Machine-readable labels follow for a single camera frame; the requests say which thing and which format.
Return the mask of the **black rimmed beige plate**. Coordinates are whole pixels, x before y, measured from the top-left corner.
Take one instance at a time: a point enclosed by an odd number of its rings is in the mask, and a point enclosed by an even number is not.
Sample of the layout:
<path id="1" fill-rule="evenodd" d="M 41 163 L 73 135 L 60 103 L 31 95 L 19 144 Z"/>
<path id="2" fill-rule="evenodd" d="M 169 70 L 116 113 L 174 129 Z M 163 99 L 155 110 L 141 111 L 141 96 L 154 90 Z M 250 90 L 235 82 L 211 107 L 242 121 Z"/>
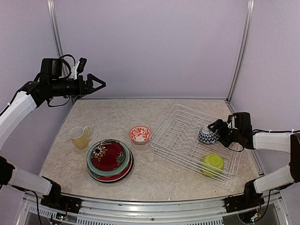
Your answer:
<path id="1" fill-rule="evenodd" d="M 87 171 L 88 171 L 89 175 L 96 181 L 99 181 L 102 183 L 114 183 L 114 182 L 117 182 L 117 181 L 125 178 L 131 172 L 133 165 L 134 165 L 134 157 L 133 157 L 132 152 L 130 152 L 130 160 L 129 160 L 127 167 L 121 173 L 119 173 L 117 175 L 113 175 L 111 177 L 100 176 L 100 175 L 97 175 L 94 172 L 92 172 L 92 170 L 89 169 L 88 167 L 87 167 Z"/>

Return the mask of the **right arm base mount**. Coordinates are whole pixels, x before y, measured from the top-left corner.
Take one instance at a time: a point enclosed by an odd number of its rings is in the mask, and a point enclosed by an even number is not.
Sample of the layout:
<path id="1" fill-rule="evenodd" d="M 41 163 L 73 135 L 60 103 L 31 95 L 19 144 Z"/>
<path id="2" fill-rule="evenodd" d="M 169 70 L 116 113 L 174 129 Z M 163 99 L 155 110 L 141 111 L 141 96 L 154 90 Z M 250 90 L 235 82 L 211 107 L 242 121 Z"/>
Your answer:
<path id="1" fill-rule="evenodd" d="M 236 196 L 230 195 L 224 199 L 224 202 L 227 213 L 250 209 L 265 203 L 262 195 L 246 198 L 244 194 Z"/>

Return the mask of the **white red patterned bowl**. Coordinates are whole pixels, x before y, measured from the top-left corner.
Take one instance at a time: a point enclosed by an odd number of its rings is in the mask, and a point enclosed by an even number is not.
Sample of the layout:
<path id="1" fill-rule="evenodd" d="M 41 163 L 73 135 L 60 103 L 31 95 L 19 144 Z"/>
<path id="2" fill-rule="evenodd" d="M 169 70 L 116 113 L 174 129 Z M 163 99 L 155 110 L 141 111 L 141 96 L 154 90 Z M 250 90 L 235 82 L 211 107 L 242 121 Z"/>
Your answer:
<path id="1" fill-rule="evenodd" d="M 129 131 L 129 138 L 135 144 L 145 144 L 150 140 L 152 130 L 145 125 L 134 126 Z"/>

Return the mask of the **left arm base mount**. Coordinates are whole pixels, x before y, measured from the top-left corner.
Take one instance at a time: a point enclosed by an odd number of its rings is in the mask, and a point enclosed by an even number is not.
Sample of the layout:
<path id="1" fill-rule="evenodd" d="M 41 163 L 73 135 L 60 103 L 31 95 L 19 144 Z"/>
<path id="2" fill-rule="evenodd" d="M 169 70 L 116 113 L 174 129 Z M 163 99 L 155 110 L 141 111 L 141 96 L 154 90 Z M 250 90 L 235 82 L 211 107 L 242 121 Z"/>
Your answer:
<path id="1" fill-rule="evenodd" d="M 51 199 L 48 196 L 42 197 L 41 200 L 43 206 L 75 214 L 79 213 L 81 204 L 82 199 L 66 195 L 62 195 L 58 200 Z"/>

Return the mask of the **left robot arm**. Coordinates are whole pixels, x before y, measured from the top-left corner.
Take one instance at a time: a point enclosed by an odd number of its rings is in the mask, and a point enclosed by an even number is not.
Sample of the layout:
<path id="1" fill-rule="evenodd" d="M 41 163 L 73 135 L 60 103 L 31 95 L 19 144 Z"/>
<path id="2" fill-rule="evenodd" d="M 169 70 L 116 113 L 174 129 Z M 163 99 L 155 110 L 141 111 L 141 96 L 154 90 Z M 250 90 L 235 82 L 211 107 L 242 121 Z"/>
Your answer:
<path id="1" fill-rule="evenodd" d="M 35 79 L 17 90 L 0 113 L 0 145 L 4 146 L 18 125 L 44 102 L 50 103 L 54 97 L 80 99 L 104 88 L 106 83 L 92 74 L 83 78 L 81 73 L 86 62 L 85 58 L 80 58 L 71 67 L 63 57 L 43 59 Z M 42 194 L 57 209 L 66 203 L 59 184 L 24 171 L 4 157 L 0 158 L 0 183 Z"/>

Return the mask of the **yellow mug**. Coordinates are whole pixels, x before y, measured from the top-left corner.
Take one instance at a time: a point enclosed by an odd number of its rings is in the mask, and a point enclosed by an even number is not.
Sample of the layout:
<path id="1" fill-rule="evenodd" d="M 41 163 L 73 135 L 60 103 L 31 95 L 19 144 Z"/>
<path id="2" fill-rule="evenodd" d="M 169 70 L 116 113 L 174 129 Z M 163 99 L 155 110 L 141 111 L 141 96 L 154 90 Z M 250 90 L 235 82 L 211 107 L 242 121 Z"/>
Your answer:
<path id="1" fill-rule="evenodd" d="M 74 127 L 69 131 L 68 135 L 76 148 L 83 150 L 88 146 L 90 127 Z"/>

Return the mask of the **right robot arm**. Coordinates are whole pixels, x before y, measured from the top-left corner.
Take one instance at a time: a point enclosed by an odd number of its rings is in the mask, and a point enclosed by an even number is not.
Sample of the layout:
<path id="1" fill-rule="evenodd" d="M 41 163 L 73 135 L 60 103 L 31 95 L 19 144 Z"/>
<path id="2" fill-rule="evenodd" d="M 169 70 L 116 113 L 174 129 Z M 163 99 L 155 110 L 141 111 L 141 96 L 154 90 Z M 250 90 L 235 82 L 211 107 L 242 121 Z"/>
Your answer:
<path id="1" fill-rule="evenodd" d="M 249 181 L 240 197 L 240 204 L 250 208 L 258 200 L 258 194 L 282 188 L 300 181 L 300 133 L 290 131 L 253 130 L 250 113 L 237 112 L 228 116 L 227 121 L 218 119 L 207 129 L 219 137 L 224 147 L 238 143 L 248 150 L 273 150 L 290 154 L 288 165 Z"/>

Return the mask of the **blue white patterned cup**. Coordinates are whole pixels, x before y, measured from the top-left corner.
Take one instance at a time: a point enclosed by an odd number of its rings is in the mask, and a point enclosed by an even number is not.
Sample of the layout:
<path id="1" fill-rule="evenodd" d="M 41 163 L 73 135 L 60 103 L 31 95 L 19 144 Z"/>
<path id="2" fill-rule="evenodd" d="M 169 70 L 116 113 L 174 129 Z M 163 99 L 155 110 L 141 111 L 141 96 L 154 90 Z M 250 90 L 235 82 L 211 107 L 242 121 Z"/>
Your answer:
<path id="1" fill-rule="evenodd" d="M 202 144 L 213 144 L 219 140 L 219 134 L 210 131 L 208 127 L 205 126 L 200 130 L 198 140 Z"/>

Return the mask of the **light teal floral plate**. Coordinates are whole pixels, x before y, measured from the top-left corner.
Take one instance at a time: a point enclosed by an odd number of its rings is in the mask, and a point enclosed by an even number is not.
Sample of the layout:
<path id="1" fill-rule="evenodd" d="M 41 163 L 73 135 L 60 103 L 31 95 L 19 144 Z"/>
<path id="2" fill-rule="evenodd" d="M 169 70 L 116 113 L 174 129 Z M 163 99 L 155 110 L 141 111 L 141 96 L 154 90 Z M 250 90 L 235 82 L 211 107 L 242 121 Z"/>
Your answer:
<path id="1" fill-rule="evenodd" d="M 124 147 L 125 153 L 126 153 L 126 158 L 125 158 L 124 162 L 123 162 L 118 168 L 116 168 L 115 170 L 108 171 L 108 172 L 104 172 L 104 171 L 101 171 L 101 170 L 98 170 L 97 168 L 95 168 L 95 167 L 92 165 L 92 163 L 91 163 L 91 161 L 90 161 L 90 159 L 89 159 L 89 156 L 90 156 L 90 154 L 91 154 L 92 148 L 95 147 L 97 143 L 100 143 L 100 142 L 103 142 L 103 141 L 116 141 L 116 142 L 119 142 L 120 145 L 121 145 L 122 147 Z M 128 148 L 123 142 L 121 142 L 121 141 L 119 141 L 119 140 L 115 140 L 115 139 L 105 139 L 105 140 L 101 140 L 101 141 L 99 141 L 99 142 L 97 142 L 97 143 L 94 144 L 94 145 L 90 148 L 90 150 L 89 150 L 89 152 L 88 152 L 88 154 L 87 154 L 87 166 L 88 166 L 94 173 L 96 173 L 97 175 L 100 175 L 100 176 L 110 177 L 110 176 L 117 175 L 117 174 L 121 173 L 121 172 L 127 167 L 128 163 L 129 163 L 129 160 L 130 160 L 130 150 L 129 150 L 129 148 Z"/>

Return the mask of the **lime green bowl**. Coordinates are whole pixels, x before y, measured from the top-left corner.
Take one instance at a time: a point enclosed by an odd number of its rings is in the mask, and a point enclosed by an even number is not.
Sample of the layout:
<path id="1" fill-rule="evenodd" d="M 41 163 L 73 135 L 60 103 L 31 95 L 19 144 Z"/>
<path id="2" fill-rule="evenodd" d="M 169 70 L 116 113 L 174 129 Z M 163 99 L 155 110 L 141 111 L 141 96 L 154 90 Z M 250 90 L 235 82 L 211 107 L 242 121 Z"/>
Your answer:
<path id="1" fill-rule="evenodd" d="M 217 177 L 218 175 L 222 175 L 222 171 L 224 168 L 224 160 L 218 154 L 208 154 L 202 162 L 204 165 L 202 166 L 202 172 L 209 177 Z"/>

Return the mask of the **white wire dish rack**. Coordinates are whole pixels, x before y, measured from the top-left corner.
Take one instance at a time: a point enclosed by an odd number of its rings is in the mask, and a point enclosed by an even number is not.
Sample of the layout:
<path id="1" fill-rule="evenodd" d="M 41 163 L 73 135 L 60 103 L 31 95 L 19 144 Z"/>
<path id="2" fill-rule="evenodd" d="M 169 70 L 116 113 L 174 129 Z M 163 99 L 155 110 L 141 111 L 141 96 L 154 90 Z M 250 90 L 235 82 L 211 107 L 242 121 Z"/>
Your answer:
<path id="1" fill-rule="evenodd" d="M 154 153 L 190 171 L 211 174 L 225 182 L 238 172 L 242 147 L 233 143 L 229 148 L 220 142 L 205 145 L 199 142 L 199 132 L 217 120 L 209 114 L 175 104 L 150 137 Z M 222 169 L 203 162 L 209 154 L 223 159 Z"/>

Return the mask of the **pink scalloped plate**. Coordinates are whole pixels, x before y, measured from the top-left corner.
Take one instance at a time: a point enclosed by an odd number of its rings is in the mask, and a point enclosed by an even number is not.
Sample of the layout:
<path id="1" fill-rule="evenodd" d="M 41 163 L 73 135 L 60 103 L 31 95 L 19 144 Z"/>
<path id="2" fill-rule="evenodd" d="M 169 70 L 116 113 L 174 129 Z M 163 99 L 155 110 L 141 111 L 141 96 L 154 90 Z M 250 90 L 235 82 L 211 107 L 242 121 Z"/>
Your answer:
<path id="1" fill-rule="evenodd" d="M 120 174 L 113 175 L 111 177 L 97 175 L 94 172 L 92 172 L 91 169 L 89 169 L 89 168 L 87 168 L 87 170 L 88 170 L 88 173 L 91 175 L 91 177 L 93 177 L 96 180 L 99 180 L 101 182 L 113 182 L 113 181 L 116 181 L 116 180 L 119 180 L 119 179 L 125 177 L 131 171 L 132 166 L 133 166 L 133 164 L 130 163 L 127 166 L 127 168 L 125 168 Z"/>

